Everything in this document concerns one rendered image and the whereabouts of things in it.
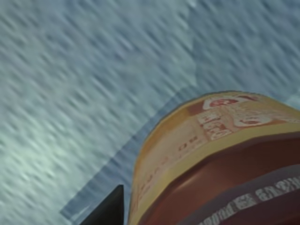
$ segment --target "black object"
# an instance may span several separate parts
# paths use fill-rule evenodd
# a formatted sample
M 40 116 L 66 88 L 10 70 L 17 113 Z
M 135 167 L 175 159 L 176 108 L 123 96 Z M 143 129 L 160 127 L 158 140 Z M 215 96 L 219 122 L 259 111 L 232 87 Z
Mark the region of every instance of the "black object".
M 80 225 L 123 225 L 124 187 L 118 185 Z

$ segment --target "bottle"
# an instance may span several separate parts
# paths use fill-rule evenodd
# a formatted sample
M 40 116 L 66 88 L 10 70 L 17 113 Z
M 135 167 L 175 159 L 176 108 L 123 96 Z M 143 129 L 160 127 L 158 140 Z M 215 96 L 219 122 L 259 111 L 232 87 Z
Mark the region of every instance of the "bottle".
M 269 97 L 188 102 L 141 148 L 128 224 L 300 224 L 298 146 L 300 112 Z

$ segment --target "blue fabric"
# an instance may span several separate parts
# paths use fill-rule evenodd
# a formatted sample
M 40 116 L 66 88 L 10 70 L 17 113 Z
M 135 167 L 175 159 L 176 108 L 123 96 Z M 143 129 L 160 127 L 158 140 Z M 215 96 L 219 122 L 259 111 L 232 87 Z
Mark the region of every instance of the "blue fabric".
M 300 109 L 298 0 L 0 1 L 0 224 L 79 224 L 208 92 Z

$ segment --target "yellow label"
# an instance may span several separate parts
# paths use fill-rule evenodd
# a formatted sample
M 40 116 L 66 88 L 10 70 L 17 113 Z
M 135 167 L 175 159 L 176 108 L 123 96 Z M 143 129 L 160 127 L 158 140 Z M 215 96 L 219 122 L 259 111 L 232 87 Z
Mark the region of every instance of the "yellow label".
M 186 103 L 165 117 L 135 164 L 129 224 L 163 190 L 207 156 L 252 138 L 300 131 L 300 112 L 258 94 L 226 92 Z

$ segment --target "textured surface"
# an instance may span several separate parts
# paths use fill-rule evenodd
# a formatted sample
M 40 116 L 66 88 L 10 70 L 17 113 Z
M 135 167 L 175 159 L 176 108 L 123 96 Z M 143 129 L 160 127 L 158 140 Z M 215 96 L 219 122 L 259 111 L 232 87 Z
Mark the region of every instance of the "textured surface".
M 298 0 L 0 0 L 0 224 L 78 224 L 118 183 L 128 206 L 140 144 L 185 100 L 300 109 L 299 15 Z

